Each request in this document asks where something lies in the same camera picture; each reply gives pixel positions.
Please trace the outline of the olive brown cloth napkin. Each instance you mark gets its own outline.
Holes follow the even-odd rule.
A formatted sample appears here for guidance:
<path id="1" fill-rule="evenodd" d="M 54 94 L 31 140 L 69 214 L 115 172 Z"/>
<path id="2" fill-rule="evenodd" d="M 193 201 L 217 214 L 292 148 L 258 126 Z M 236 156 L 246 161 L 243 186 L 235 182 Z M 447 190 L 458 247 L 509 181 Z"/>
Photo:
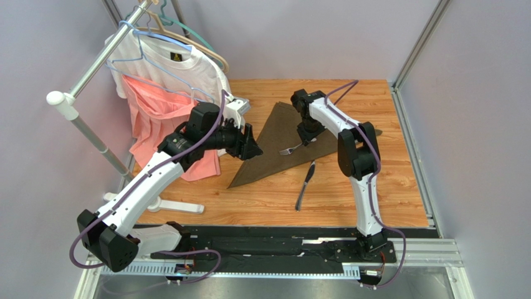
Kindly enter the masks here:
<path id="1" fill-rule="evenodd" d="M 291 155 L 281 156 L 280 150 L 301 144 L 297 133 L 300 122 L 300 114 L 292 105 L 276 103 L 257 138 L 263 155 L 243 162 L 229 187 L 254 183 L 337 152 L 337 137 L 327 130 L 318 135 L 317 140 L 310 145 L 299 147 Z"/>

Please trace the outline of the silver fork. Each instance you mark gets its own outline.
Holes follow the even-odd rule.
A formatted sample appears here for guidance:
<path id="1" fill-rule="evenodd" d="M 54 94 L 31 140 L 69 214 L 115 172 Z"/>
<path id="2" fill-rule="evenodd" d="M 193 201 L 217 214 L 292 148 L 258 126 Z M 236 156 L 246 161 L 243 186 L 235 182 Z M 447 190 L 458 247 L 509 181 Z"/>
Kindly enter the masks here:
<path id="1" fill-rule="evenodd" d="M 317 139 L 316 138 L 312 138 L 308 143 L 301 143 L 299 145 L 296 145 L 296 146 L 293 146 L 293 147 L 290 147 L 290 148 L 286 148 L 286 149 L 283 149 L 283 150 L 280 150 L 279 151 L 279 154 L 281 156 L 287 156 L 287 155 L 291 155 L 295 150 L 297 150 L 299 147 L 301 146 L 307 146 L 309 145 L 310 143 L 313 143 L 315 142 Z"/>

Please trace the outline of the silver table knife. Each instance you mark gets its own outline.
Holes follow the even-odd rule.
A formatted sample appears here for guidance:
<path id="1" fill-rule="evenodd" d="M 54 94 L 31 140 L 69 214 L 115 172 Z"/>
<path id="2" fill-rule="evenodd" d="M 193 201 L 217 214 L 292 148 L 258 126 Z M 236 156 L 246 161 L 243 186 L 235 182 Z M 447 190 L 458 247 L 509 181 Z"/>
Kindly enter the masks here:
<path id="1" fill-rule="evenodd" d="M 307 171 L 307 175 L 304 179 L 304 182 L 303 182 L 303 185 L 302 185 L 302 188 L 299 192 L 299 196 L 297 198 L 297 202 L 295 203 L 295 210 L 297 212 L 300 212 L 301 209 L 302 209 L 302 202 L 303 202 L 303 198 L 304 198 L 304 194 L 306 192 L 306 189 L 307 189 L 307 186 L 310 182 L 310 180 L 313 178 L 314 176 L 314 173 L 315 173 L 315 167 L 316 167 L 316 161 L 313 160 L 309 166 L 309 170 Z"/>

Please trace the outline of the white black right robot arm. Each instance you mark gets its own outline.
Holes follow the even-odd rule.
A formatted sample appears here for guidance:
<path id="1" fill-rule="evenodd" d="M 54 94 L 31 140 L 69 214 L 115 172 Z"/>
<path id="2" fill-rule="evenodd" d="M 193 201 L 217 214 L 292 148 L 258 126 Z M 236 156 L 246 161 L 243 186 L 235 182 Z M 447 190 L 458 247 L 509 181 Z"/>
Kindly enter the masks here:
<path id="1" fill-rule="evenodd" d="M 378 207 L 376 178 L 381 169 L 375 127 L 350 118 L 321 92 L 298 90 L 291 96 L 302 121 L 297 133 L 304 146 L 324 131 L 337 139 L 338 166 L 349 179 L 356 205 L 356 253 L 362 260 L 379 256 L 387 243 Z"/>

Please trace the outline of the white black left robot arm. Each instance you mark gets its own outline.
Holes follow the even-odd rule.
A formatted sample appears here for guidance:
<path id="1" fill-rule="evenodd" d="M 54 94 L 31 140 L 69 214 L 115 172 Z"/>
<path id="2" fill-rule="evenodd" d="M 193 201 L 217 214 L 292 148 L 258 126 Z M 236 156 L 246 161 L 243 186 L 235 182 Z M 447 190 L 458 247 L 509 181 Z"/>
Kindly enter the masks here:
<path id="1" fill-rule="evenodd" d="M 74 242 L 81 242 L 113 272 L 122 271 L 139 255 L 178 249 L 185 233 L 179 224 L 134 226 L 160 193 L 210 150 L 225 150 L 241 161 L 263 154 L 251 124 L 237 125 L 224 118 L 216 104 L 199 103 L 188 121 L 163 138 L 142 172 L 120 193 L 97 211 L 78 215 L 80 234 Z"/>

